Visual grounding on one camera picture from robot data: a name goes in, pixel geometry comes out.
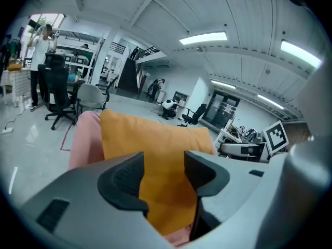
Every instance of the ceiling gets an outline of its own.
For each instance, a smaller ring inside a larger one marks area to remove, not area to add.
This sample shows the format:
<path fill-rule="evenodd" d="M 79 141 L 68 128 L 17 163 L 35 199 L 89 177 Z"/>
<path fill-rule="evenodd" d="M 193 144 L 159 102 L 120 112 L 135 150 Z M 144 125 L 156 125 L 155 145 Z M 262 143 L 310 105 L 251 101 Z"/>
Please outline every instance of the ceiling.
<path fill-rule="evenodd" d="M 326 35 L 315 16 L 289 0 L 29 0 L 20 15 L 64 13 L 121 28 L 184 68 L 203 67 L 209 78 L 283 120 L 301 119 L 294 100 L 314 67 L 280 50 L 288 40 L 324 59 Z M 183 46 L 179 39 L 225 31 L 228 40 Z M 278 109 L 260 100 L 261 94 Z"/>

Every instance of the pink cloth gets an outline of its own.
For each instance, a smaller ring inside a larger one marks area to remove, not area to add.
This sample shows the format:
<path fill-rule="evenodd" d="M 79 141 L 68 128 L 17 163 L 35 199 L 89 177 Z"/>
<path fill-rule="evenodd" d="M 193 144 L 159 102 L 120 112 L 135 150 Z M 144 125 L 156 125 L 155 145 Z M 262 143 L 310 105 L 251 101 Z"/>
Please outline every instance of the pink cloth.
<path fill-rule="evenodd" d="M 213 154 L 217 155 L 211 139 Z M 99 114 L 84 112 L 78 117 L 74 131 L 68 170 L 104 160 Z M 191 225 L 171 233 L 164 238 L 179 247 L 189 242 Z"/>

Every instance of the white chair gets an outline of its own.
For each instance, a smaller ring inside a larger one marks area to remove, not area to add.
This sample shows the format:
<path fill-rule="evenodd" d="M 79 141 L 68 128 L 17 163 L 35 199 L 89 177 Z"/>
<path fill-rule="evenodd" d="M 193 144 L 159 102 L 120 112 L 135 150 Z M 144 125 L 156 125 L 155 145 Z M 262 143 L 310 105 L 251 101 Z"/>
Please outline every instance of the white chair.
<path fill-rule="evenodd" d="M 77 92 L 77 117 L 83 111 L 83 107 L 104 110 L 107 102 L 107 95 L 92 85 L 84 83 Z"/>

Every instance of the power strip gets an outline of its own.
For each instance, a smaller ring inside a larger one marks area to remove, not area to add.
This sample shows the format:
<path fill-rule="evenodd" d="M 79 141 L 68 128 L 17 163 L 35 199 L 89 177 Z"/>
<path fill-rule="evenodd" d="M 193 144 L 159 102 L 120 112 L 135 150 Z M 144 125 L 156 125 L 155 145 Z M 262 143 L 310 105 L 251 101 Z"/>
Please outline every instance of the power strip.
<path fill-rule="evenodd" d="M 9 134 L 9 133 L 12 133 L 13 131 L 14 131 L 13 127 L 8 127 L 6 129 L 2 130 L 1 135 Z"/>

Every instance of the fluorescent light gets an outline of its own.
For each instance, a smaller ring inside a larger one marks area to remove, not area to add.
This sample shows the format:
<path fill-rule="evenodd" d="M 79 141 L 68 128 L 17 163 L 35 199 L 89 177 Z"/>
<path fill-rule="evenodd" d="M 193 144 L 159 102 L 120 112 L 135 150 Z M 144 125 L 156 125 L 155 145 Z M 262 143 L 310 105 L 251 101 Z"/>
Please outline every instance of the fluorescent light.
<path fill-rule="evenodd" d="M 231 89 L 236 89 L 235 86 L 228 85 L 228 84 L 225 84 L 225 83 L 222 83 L 222 82 L 219 82 L 219 81 L 211 80 L 211 82 L 214 83 L 214 84 L 218 84 L 218 85 L 222 85 L 222 86 L 224 86 L 224 87 L 231 88 Z"/>
<path fill-rule="evenodd" d="M 311 64 L 313 67 L 318 68 L 322 64 L 322 61 L 318 59 L 316 56 L 313 56 L 311 53 L 301 49 L 298 46 L 295 46 L 287 41 L 281 42 L 280 49 L 282 51 L 288 52 L 298 58 L 301 58 L 305 62 Z"/>
<path fill-rule="evenodd" d="M 259 97 L 259 98 L 261 98 L 261 99 L 263 99 L 263 100 L 266 100 L 266 101 L 268 101 L 268 102 L 272 103 L 273 105 L 275 105 L 276 107 L 279 107 L 280 109 L 284 109 L 284 107 L 283 107 L 283 106 L 280 106 L 278 103 L 275 103 L 275 102 L 273 102 L 273 101 L 269 100 L 268 98 L 266 98 L 266 97 L 263 97 L 262 95 L 258 95 L 258 97 Z"/>
<path fill-rule="evenodd" d="M 207 33 L 207 34 L 184 38 L 181 39 L 180 42 L 183 45 L 186 45 L 186 44 L 193 44 L 200 42 L 209 42 L 211 40 L 227 40 L 226 33 L 225 32 Z"/>

